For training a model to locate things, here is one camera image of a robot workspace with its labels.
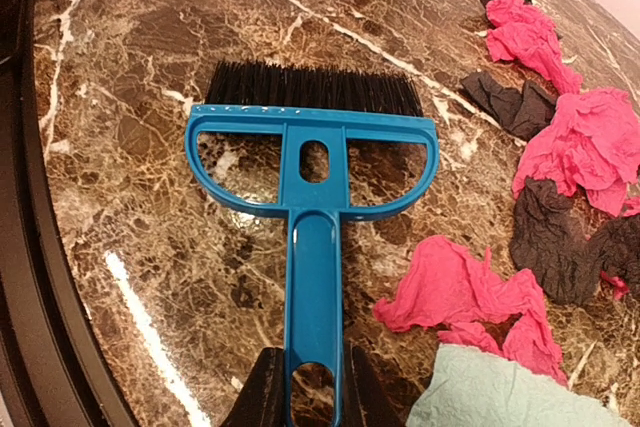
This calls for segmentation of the blue hand brush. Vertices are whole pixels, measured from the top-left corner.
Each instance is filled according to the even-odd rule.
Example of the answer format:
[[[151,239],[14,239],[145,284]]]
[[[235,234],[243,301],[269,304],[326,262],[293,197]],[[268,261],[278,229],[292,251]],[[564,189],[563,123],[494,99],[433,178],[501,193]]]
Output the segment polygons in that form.
[[[278,195],[272,203],[238,197],[208,174],[198,151],[204,133],[277,135]],[[388,203],[355,206],[349,185],[351,141],[421,145],[426,162],[416,185]],[[216,64],[206,99],[185,131],[190,168],[204,190],[234,211],[287,222],[284,373],[305,364],[333,376],[332,422],[343,421],[344,337],[341,226],[395,216],[423,197],[439,166],[434,122],[411,79],[336,67],[260,61]]]

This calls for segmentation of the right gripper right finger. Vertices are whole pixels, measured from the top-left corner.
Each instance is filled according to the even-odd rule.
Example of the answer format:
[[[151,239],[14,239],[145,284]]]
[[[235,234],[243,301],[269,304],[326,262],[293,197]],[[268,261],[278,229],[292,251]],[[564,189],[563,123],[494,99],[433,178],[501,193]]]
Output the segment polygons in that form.
[[[366,352],[358,345],[345,348],[344,425],[401,427]]]

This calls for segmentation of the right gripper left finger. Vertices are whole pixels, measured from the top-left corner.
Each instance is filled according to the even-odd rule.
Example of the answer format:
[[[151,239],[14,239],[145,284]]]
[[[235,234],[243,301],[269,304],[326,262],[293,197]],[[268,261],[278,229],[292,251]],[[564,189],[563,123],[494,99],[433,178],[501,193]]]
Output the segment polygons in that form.
[[[284,351],[261,350],[222,427],[283,427]]]

